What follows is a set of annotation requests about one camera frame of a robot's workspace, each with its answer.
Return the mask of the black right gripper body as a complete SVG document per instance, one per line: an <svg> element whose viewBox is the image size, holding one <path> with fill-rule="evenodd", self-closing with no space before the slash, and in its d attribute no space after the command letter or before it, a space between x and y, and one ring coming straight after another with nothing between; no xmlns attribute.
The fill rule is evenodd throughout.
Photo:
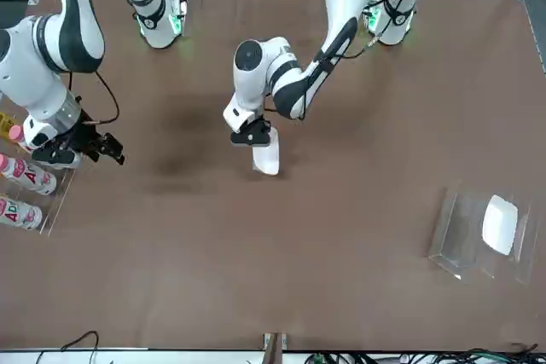
<svg viewBox="0 0 546 364"><path fill-rule="evenodd" d="M102 143L104 136L97 131L85 111L68 130L60 131L51 124L41 123L33 128L32 133L32 159L51 167L79 167L84 158L92 161L84 153L84 144Z"/></svg>

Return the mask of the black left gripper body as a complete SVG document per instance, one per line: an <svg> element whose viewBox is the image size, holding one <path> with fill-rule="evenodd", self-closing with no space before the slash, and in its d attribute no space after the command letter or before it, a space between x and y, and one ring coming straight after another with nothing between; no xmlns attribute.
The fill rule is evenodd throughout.
<svg viewBox="0 0 546 364"><path fill-rule="evenodd" d="M234 145L267 147L271 142L270 131L270 121L265 118L256 118L244 124L239 131L232 131L230 141Z"/></svg>

